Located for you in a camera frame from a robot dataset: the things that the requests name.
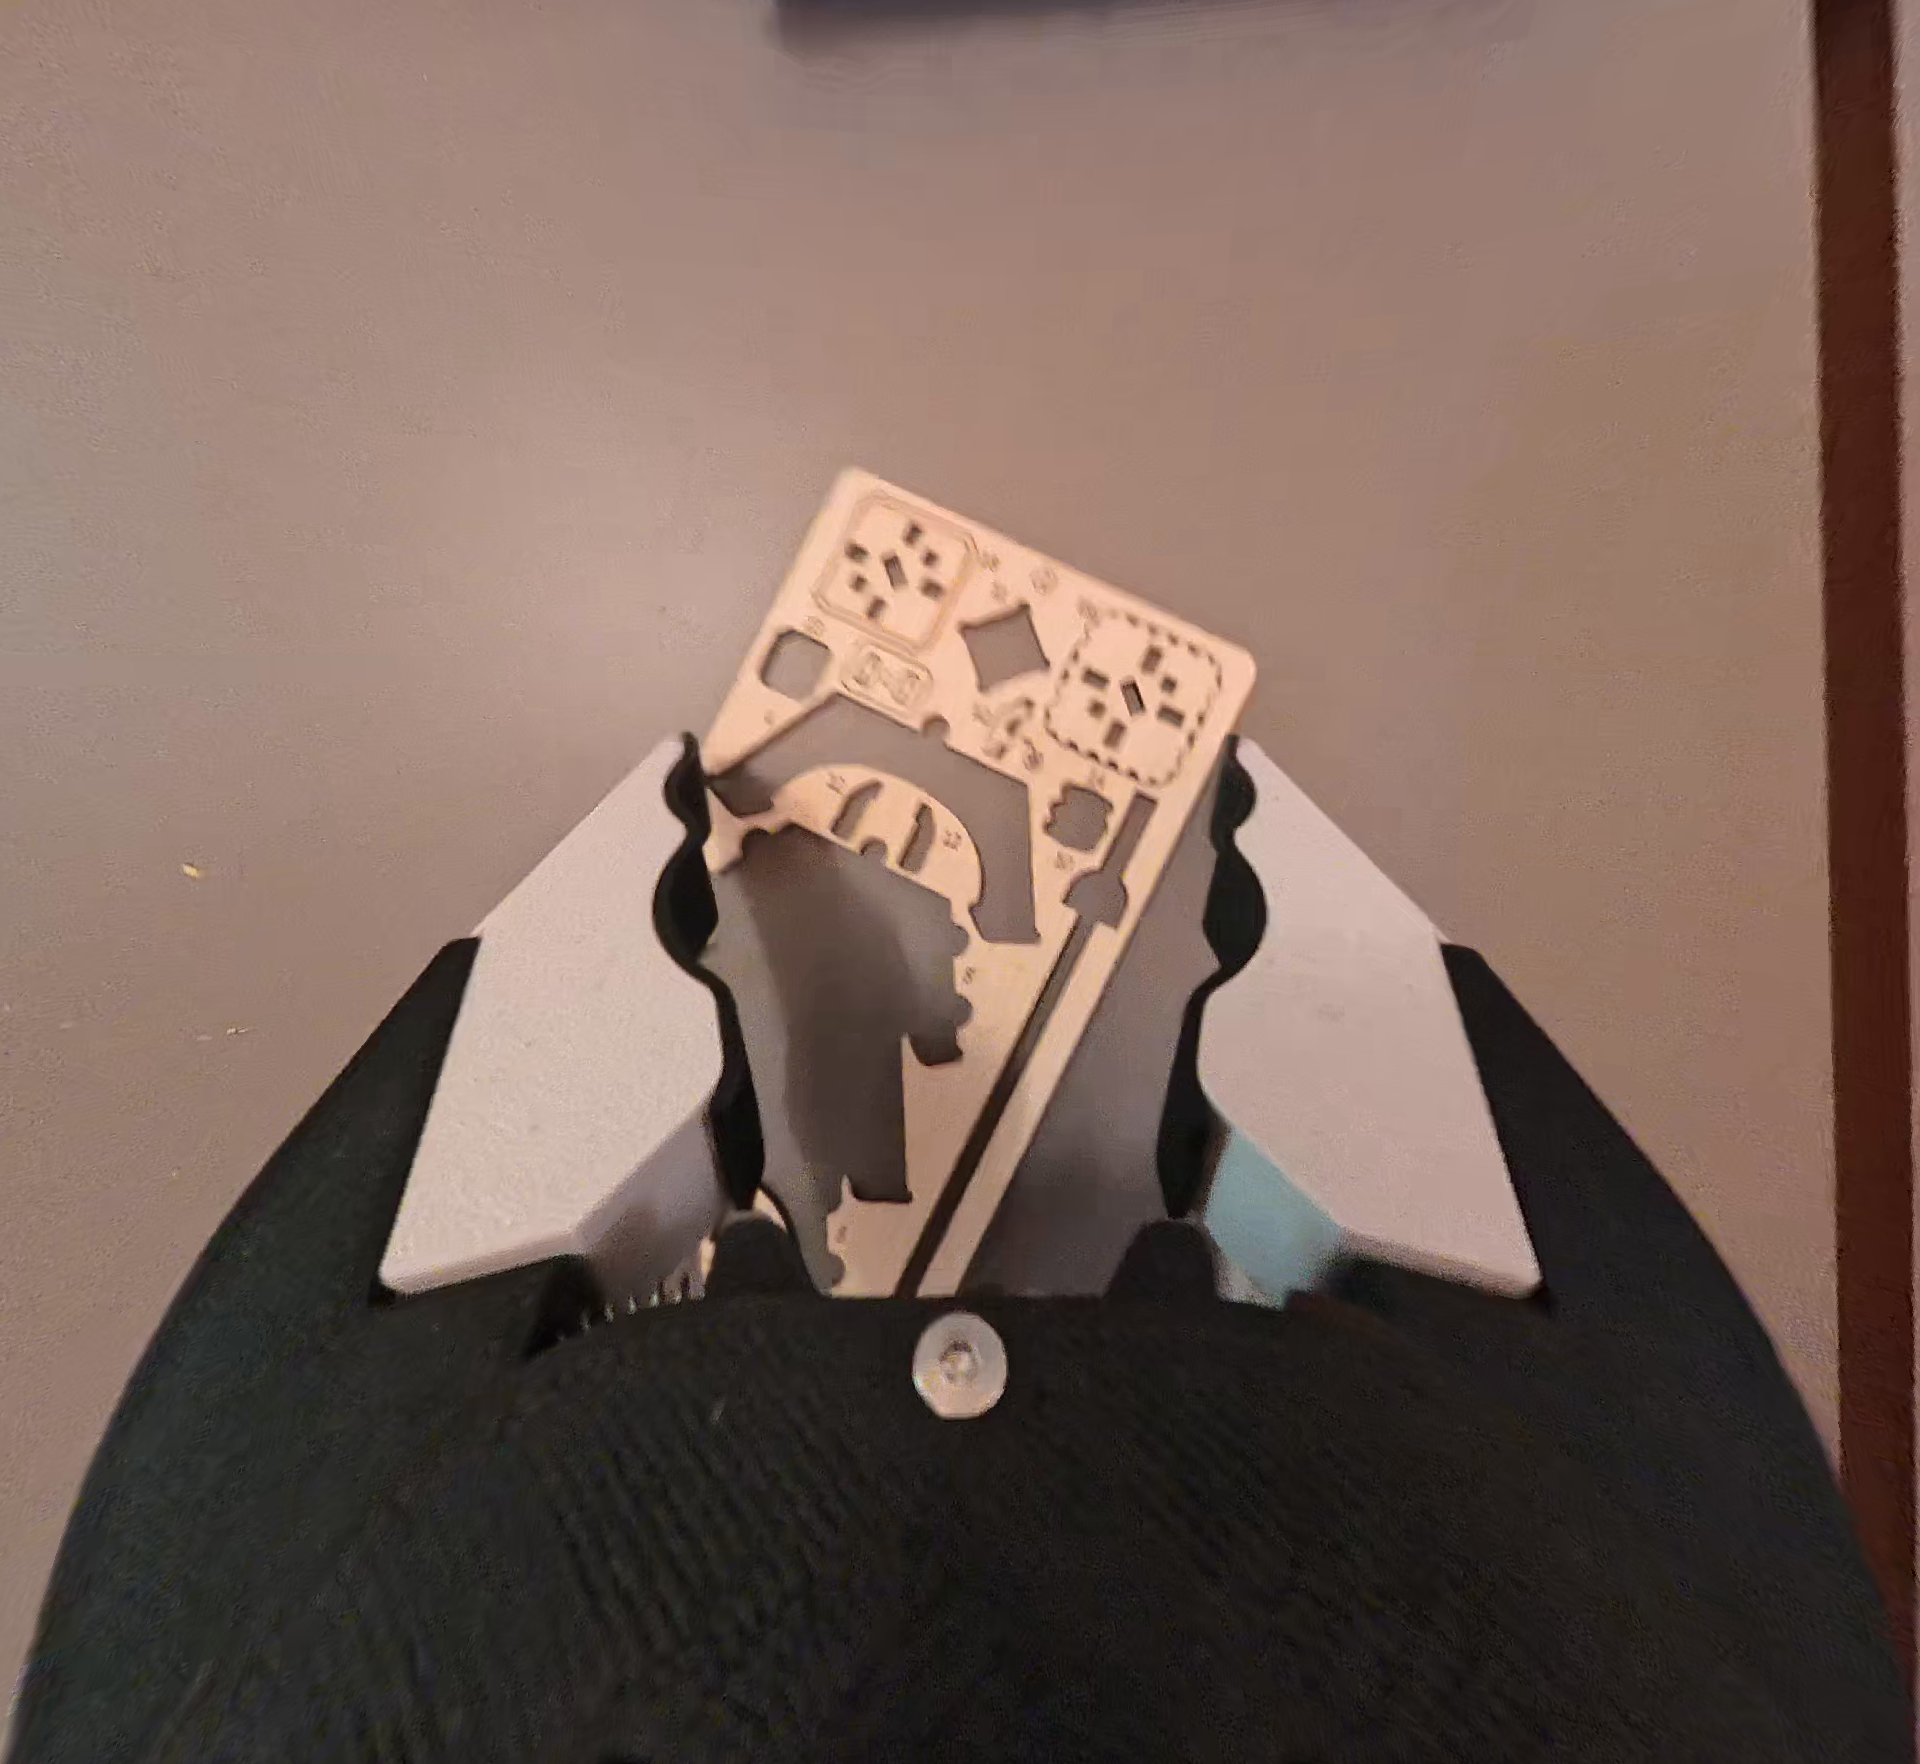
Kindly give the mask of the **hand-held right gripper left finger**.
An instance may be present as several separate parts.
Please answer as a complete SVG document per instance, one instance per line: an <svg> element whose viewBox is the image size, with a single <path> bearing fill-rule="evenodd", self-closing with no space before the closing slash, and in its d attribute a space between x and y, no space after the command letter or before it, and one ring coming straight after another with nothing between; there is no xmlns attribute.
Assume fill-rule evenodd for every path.
<svg viewBox="0 0 1920 1764"><path fill-rule="evenodd" d="M397 1296L550 1260L611 1305L698 1288L763 1184L763 1118L708 966L708 774L661 743L479 925L379 1265Z"/></svg>

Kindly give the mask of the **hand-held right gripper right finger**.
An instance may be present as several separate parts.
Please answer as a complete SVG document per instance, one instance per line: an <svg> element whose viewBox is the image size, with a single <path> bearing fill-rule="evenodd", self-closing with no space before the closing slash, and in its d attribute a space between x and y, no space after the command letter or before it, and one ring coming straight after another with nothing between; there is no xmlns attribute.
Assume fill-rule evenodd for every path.
<svg viewBox="0 0 1920 1764"><path fill-rule="evenodd" d="M1232 1296L1280 1305L1358 1260L1527 1299L1543 1268L1500 1150L1444 935L1280 768L1220 771L1204 932L1163 1173Z"/></svg>

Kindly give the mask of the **wooden sheet with arch cutouts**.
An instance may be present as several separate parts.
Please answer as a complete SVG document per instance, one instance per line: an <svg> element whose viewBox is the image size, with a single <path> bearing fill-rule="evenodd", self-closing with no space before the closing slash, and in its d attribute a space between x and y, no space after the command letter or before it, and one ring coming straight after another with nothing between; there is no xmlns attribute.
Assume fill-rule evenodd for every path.
<svg viewBox="0 0 1920 1764"><path fill-rule="evenodd" d="M957 1057L899 1041L899 1197L838 1296L955 1294L1255 694L1241 646L849 468L704 740L708 865L805 831L939 896Z"/></svg>

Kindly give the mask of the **grey desk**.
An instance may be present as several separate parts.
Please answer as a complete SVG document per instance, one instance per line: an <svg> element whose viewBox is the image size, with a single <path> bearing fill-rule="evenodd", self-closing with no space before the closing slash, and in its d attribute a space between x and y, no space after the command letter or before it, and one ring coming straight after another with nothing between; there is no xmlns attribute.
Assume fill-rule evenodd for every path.
<svg viewBox="0 0 1920 1764"><path fill-rule="evenodd" d="M5 0L5 1642L864 463L1245 644L1835 1438L1810 0Z"/></svg>

